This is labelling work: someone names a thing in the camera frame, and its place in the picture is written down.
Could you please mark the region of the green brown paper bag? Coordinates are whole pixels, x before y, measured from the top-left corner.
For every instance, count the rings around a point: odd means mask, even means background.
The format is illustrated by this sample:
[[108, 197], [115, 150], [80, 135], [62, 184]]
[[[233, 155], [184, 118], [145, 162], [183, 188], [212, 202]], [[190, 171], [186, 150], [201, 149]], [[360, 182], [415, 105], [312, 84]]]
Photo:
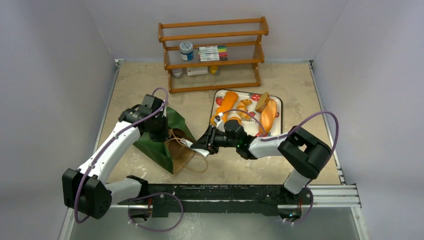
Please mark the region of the green brown paper bag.
[[193, 173], [204, 173], [209, 168], [206, 157], [205, 169], [199, 170], [188, 166], [188, 163], [199, 153], [190, 149], [183, 143], [184, 140], [194, 142], [195, 138], [186, 125], [186, 121], [176, 110], [166, 108], [167, 122], [169, 126], [169, 139], [165, 142], [154, 142], [144, 133], [133, 145], [169, 173], [176, 175], [183, 169]]

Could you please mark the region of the fake baguette loaf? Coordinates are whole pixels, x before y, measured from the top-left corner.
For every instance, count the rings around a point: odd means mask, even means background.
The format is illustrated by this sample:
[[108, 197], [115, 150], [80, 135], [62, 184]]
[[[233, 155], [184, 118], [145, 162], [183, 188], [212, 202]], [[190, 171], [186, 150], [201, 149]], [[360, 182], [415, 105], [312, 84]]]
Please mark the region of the fake baguette loaf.
[[274, 125], [274, 121], [276, 118], [276, 114], [277, 114], [277, 102], [274, 99], [270, 99], [266, 105], [266, 107], [264, 108], [264, 110], [261, 112], [260, 114], [260, 124], [262, 125], [259, 126], [259, 134], [260, 135], [266, 135], [268, 134], [273, 125]]

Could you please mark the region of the strawberry print white tray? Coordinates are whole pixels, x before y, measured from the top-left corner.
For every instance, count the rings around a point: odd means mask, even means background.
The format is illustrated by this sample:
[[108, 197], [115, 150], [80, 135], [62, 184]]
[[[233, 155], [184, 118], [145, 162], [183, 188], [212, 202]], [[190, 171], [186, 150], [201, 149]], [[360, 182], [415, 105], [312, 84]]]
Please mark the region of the strawberry print white tray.
[[[214, 100], [212, 102], [213, 105], [212, 105], [212, 109], [211, 109], [211, 117], [210, 117], [210, 120], [209, 120], [210, 125], [213, 124], [212, 118], [215, 116], [217, 108], [219, 108], [223, 104], [223, 100], [224, 100], [226, 93], [230, 92], [230, 91], [231, 90], [229, 90], [229, 89], [219, 89], [219, 90], [216, 91], [216, 93], [214, 95]], [[261, 93], [235, 91], [235, 90], [233, 90], [233, 92], [238, 95], [238, 100], [234, 103], [233, 109], [235, 109], [237, 107], [238, 103], [241, 100], [249, 99], [249, 100], [252, 101], [252, 103], [246, 107], [246, 109], [247, 109], [246, 111], [249, 112], [249, 114], [252, 115], [253, 117], [255, 117], [257, 120], [260, 120], [261, 114], [255, 110], [255, 107], [257, 105], [257, 101], [261, 97]], [[280, 134], [283, 133], [283, 102], [279, 97], [277, 97], [275, 95], [270, 94], [269, 98], [276, 102], [277, 110], [276, 110], [276, 114], [275, 114], [275, 119], [273, 121], [273, 126], [270, 129], [270, 131], [268, 132], [267, 136], [276, 136], [276, 135], [280, 135]], [[252, 119], [252, 118], [251, 119], [242, 119], [238, 115], [238, 111], [230, 111], [227, 114], [227, 119], [229, 119], [231, 117], [237, 117], [237, 118], [241, 119], [241, 125], [243, 126], [245, 132], [248, 135], [252, 135], [252, 136], [260, 136], [261, 135], [260, 131], [259, 131], [260, 126], [254, 119]]]

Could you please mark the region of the fake bread slice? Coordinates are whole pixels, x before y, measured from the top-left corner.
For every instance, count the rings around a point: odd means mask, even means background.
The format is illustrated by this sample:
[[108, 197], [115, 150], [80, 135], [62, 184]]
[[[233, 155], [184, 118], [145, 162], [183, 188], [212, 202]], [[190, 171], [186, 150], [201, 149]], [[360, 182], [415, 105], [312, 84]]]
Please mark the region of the fake bread slice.
[[261, 113], [270, 101], [270, 95], [268, 92], [264, 92], [256, 103], [255, 111]]

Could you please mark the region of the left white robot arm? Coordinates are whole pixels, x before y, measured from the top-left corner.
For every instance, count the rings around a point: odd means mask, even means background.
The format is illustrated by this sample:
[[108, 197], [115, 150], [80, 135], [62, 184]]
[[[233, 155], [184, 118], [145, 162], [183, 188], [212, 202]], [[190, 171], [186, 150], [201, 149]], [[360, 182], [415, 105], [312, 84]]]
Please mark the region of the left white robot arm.
[[124, 153], [143, 134], [156, 142], [168, 139], [166, 105], [166, 99], [145, 95], [142, 103], [120, 114], [110, 135], [85, 163], [63, 173], [64, 204], [73, 209], [76, 223], [89, 217], [100, 219], [110, 206], [124, 200], [131, 199], [138, 205], [148, 201], [146, 180], [132, 175], [115, 183], [108, 179]]

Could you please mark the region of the metal tongs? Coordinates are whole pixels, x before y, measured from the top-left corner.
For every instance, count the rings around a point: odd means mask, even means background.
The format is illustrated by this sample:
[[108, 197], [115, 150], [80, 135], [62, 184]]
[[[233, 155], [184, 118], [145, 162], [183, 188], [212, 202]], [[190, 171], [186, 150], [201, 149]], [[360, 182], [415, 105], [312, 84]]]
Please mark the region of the metal tongs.
[[204, 150], [198, 147], [193, 148], [192, 145], [194, 144], [193, 142], [191, 142], [188, 139], [182, 138], [181, 140], [179, 140], [180, 143], [182, 143], [184, 146], [186, 146], [187, 148], [191, 149], [192, 151], [194, 151], [197, 154], [200, 154], [203, 157], [208, 157], [210, 152], [208, 150]]

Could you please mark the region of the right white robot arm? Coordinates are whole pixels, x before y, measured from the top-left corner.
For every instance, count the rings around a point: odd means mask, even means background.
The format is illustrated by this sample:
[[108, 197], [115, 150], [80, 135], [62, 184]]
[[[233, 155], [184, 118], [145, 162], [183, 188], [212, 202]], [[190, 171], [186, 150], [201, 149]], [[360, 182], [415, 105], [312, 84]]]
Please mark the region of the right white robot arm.
[[293, 167], [280, 191], [282, 200], [288, 204], [300, 198], [301, 190], [318, 177], [334, 153], [333, 148], [300, 125], [286, 134], [259, 137], [247, 134], [237, 120], [229, 120], [220, 127], [210, 125], [189, 147], [206, 155], [217, 154], [220, 148], [235, 148], [246, 160], [284, 157]]

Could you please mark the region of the fake croissant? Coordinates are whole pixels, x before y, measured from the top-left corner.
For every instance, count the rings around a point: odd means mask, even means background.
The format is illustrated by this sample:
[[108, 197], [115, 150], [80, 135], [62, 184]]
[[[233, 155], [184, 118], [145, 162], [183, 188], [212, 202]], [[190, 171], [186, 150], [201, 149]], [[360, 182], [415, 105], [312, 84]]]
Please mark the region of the fake croissant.
[[244, 120], [250, 120], [251, 116], [249, 115], [248, 106], [252, 104], [250, 99], [242, 99], [238, 102], [236, 109], [238, 116]]

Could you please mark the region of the round fake bun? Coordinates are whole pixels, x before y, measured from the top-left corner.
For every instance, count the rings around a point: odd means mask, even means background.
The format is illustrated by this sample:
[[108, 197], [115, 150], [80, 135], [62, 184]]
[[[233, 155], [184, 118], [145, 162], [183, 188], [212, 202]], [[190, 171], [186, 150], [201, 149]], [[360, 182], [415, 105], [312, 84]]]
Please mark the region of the round fake bun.
[[241, 124], [242, 124], [242, 119], [241, 119], [241, 118], [239, 118], [239, 117], [236, 117], [236, 116], [232, 116], [232, 117], [228, 118], [227, 120], [228, 120], [228, 121], [235, 120], [235, 121], [237, 121], [237, 122], [238, 122], [238, 124], [239, 124], [239, 125], [241, 125]]

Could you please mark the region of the orange fake bread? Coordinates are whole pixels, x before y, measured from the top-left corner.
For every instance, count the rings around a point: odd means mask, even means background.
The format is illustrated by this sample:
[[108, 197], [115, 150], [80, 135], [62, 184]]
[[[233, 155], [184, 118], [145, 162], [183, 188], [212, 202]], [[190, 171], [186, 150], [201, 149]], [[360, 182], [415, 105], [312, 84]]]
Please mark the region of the orange fake bread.
[[209, 123], [212, 125], [216, 125], [214, 122], [215, 117], [219, 113], [223, 113], [225, 111], [233, 109], [234, 104], [238, 101], [239, 96], [234, 91], [227, 91], [225, 95], [218, 95], [215, 98], [215, 103], [217, 105], [217, 108], [215, 110], [215, 113], [211, 116]]

